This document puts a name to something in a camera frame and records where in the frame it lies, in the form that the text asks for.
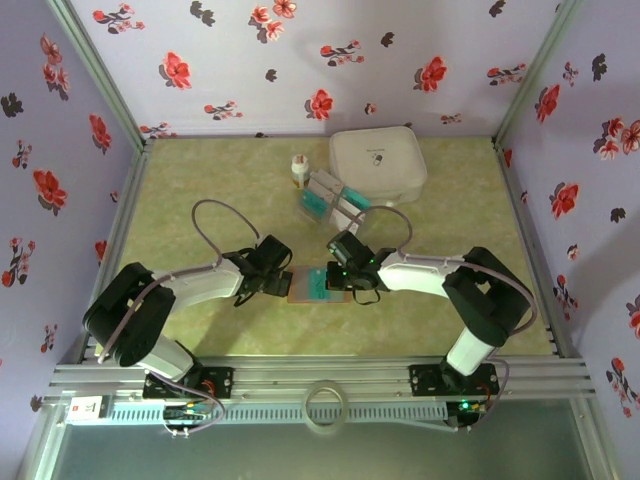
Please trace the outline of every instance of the container lid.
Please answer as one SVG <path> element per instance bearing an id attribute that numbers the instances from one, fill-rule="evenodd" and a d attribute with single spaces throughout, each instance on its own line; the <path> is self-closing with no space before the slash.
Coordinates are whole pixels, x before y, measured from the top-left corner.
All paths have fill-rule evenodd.
<path id="1" fill-rule="evenodd" d="M 410 128 L 339 132 L 331 137 L 331 173 L 364 196 L 422 187 L 427 167 Z"/>

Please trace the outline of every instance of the red wire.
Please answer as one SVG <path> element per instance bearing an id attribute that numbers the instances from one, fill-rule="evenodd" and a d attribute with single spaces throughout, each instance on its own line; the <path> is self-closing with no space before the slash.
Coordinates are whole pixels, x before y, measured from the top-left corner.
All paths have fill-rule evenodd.
<path id="1" fill-rule="evenodd" d="M 491 400 L 491 390 L 489 390 L 489 387 L 487 387 L 484 383 L 478 383 L 478 386 L 482 387 L 482 389 L 487 394 L 487 403 L 489 403 L 489 400 Z"/>

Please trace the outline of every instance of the black bracket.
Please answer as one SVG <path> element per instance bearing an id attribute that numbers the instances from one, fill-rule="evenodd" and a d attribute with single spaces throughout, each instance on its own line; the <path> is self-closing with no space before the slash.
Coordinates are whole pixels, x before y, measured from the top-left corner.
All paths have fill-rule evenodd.
<path id="1" fill-rule="evenodd" d="M 487 390 L 496 395 L 500 390 L 496 367 L 491 363 L 483 363 L 468 377 L 459 388 L 446 382 L 439 364 L 410 365 L 409 383 L 414 397 L 434 396 L 486 396 Z"/>
<path id="2" fill-rule="evenodd" d="M 230 367 L 202 367 L 195 386 L 197 390 L 222 399 L 231 398 L 232 387 L 233 368 Z M 149 400 L 193 397 L 194 395 L 168 386 L 153 375 L 147 375 L 142 390 L 142 398 Z"/>

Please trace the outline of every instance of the white plastic box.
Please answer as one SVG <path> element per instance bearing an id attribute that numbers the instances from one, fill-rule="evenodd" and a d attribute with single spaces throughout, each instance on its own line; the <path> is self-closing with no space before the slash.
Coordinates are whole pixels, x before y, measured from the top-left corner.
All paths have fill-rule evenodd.
<path id="1" fill-rule="evenodd" d="M 374 205 L 417 200 L 427 167 L 407 127 L 339 132 L 330 140 L 331 174 Z"/>

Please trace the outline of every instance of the floral wallpaper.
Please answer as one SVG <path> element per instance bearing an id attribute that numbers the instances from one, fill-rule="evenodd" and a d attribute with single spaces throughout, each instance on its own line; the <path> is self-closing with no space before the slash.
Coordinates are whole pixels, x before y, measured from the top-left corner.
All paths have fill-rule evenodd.
<path id="1" fill-rule="evenodd" d="M 134 150 L 46 2 L 3 4 L 0 29 L 0 478 L 13 479 L 81 333 Z"/>
<path id="2" fill-rule="evenodd" d="M 493 135 L 558 0 L 71 3 L 150 138 L 159 125 L 174 135 L 406 124 L 421 135 Z M 541 117 L 553 102 L 550 89 Z"/>
<path id="3" fill-rule="evenodd" d="M 502 142 L 629 479 L 640 472 L 638 14 L 633 0 L 585 2 Z"/>

